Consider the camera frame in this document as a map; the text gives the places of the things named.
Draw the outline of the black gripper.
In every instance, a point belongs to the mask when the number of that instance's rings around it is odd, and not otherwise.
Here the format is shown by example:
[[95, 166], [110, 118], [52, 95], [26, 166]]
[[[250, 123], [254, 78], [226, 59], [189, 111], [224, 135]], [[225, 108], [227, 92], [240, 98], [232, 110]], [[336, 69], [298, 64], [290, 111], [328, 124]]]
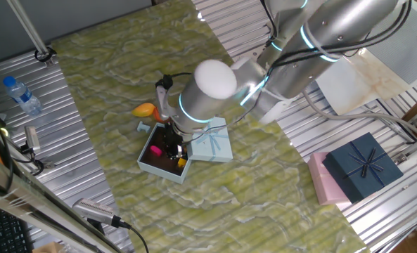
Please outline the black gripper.
[[182, 144], [183, 137], [178, 135], [178, 133], [174, 130], [173, 123], [165, 124], [165, 132], [163, 136], [164, 136], [167, 156], [182, 158], [185, 155], [185, 149]]

